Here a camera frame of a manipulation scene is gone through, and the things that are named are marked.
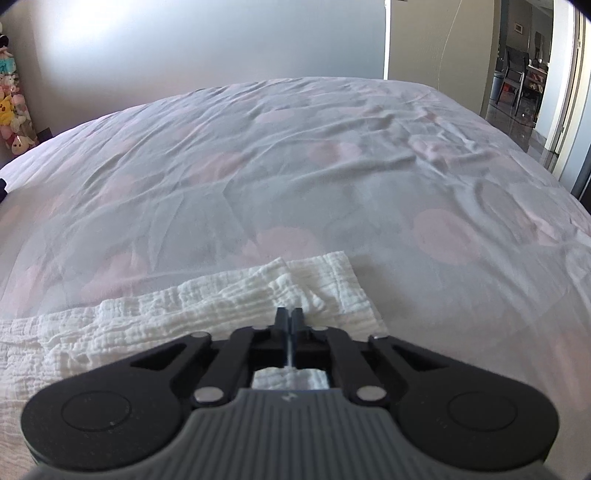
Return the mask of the white crinkled muslin blanket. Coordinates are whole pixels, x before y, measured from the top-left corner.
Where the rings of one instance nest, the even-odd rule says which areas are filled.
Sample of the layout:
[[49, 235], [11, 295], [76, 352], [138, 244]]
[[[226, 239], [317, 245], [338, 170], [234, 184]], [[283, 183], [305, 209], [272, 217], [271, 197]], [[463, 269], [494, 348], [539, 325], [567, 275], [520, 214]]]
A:
[[342, 252], [277, 258], [92, 307], [2, 320], [2, 478], [18, 479], [32, 465], [20, 415], [40, 389], [192, 332], [223, 339], [270, 324], [280, 307], [301, 307], [311, 325], [342, 328], [355, 339], [387, 329]]

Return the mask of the hanging plush toy column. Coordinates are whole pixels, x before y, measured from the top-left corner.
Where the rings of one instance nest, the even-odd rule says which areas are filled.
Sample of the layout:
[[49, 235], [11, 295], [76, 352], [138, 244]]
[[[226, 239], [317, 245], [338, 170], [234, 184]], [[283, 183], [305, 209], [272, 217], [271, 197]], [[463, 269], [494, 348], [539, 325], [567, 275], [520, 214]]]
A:
[[18, 157], [37, 146], [39, 141], [9, 44], [9, 38], [1, 33], [1, 138], [12, 155]]

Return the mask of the black wall socket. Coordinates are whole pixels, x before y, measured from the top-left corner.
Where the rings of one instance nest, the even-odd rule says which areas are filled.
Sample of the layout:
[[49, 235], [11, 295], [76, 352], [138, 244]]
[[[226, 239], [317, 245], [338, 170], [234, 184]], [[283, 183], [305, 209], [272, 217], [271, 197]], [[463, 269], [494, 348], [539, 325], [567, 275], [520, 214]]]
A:
[[40, 142], [45, 142], [51, 139], [53, 137], [53, 134], [49, 128], [45, 128], [37, 134], [37, 137]]

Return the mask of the pink dotted bed sheet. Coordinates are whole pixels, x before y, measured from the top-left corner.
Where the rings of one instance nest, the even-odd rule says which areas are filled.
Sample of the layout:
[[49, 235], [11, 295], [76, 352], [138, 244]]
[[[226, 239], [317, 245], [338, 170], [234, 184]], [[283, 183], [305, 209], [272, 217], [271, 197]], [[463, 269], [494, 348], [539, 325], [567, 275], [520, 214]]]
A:
[[381, 333], [543, 391], [549, 466], [589, 474], [589, 214], [437, 90], [204, 89], [77, 126], [1, 176], [1, 322], [342, 252]]

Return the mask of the cream room door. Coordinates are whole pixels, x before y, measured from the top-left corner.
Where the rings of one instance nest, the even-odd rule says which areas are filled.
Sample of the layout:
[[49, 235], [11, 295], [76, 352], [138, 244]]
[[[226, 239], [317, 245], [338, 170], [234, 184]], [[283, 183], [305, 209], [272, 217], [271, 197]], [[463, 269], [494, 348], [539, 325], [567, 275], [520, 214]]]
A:
[[483, 116], [501, 17], [495, 0], [387, 1], [384, 78], [433, 87]]

